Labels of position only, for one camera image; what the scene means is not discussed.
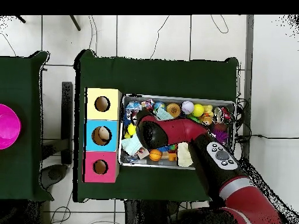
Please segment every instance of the pink bowl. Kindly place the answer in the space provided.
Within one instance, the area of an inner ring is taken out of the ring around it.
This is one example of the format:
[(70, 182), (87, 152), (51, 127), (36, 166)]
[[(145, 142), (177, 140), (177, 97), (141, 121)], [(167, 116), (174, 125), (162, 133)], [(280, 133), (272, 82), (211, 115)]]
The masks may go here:
[(10, 147), (18, 138), (21, 122), (8, 106), (0, 104), (0, 149)]

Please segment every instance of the pink cube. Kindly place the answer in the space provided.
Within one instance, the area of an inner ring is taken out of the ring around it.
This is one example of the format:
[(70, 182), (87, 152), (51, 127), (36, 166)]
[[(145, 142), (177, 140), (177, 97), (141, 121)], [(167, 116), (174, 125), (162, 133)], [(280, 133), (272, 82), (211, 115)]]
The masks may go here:
[[(99, 160), (106, 164), (106, 170), (103, 174), (99, 174), (95, 170), (94, 164)], [(85, 167), (83, 182), (115, 183), (119, 173), (117, 152), (86, 151), (86, 158), (82, 167)]]

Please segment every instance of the orange basketball toy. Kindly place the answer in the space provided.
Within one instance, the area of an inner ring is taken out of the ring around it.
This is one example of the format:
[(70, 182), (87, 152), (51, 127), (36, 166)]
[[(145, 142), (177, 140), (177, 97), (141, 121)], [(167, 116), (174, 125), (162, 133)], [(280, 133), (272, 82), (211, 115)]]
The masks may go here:
[(153, 150), (150, 151), (149, 156), (150, 156), (149, 158), (151, 160), (153, 160), (154, 162), (157, 162), (161, 159), (162, 152), (157, 150), (157, 149), (153, 149)]

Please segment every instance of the gray metal tray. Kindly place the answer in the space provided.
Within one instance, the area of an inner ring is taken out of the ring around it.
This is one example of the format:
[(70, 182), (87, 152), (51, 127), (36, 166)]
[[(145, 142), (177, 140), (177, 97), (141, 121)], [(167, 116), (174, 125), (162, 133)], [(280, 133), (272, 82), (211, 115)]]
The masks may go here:
[[(222, 100), (203, 100), (203, 99), (192, 99), (192, 98), (180, 98), (180, 97), (167, 97), (167, 96), (151, 96), (151, 95), (136, 95), (136, 94), (124, 94), (121, 100), (122, 113), (125, 113), (124, 109), (126, 105), (131, 101), (144, 102), (148, 99), (152, 99), (154, 102), (164, 102), (164, 103), (177, 103), (181, 105), (185, 101), (191, 101), (194, 104), (199, 103), (202, 105), (212, 105), (215, 107), (227, 107), (230, 113), (237, 116), (237, 108), (236, 104), (233, 101), (222, 101)], [(189, 167), (180, 167), (178, 166), (178, 162), (170, 162), (168, 159), (161, 159), (158, 162), (152, 161), (148, 156), (142, 160), (139, 160), (138, 163), (127, 163), (124, 158), (125, 152), (121, 148), (121, 140), (124, 138), (124, 130), (123, 130), (123, 114), (120, 116), (120, 135), (119, 135), (119, 162), (123, 166), (141, 166), (141, 167), (157, 167), (157, 168), (169, 168), (169, 169), (189, 169), (194, 170), (193, 165)], [(235, 143), (235, 123), (232, 123), (228, 128), (228, 143), (226, 148), (228, 150), (234, 149)]]

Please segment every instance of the green table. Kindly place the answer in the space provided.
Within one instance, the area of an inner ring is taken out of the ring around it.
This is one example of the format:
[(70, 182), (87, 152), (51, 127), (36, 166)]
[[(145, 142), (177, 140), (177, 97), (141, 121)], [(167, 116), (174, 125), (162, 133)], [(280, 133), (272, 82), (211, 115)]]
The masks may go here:
[(29, 58), (0, 57), (0, 103), (12, 108), (22, 125), (16, 142), (0, 150), (0, 199), (52, 200), (39, 184), (40, 70), (47, 57), (44, 51)]
[(84, 90), (118, 89), (122, 93), (234, 101), (238, 61), (163, 61), (96, 58), (83, 50), (75, 60), (74, 195), (91, 199), (205, 201), (194, 170), (121, 166), (113, 184), (82, 182)]

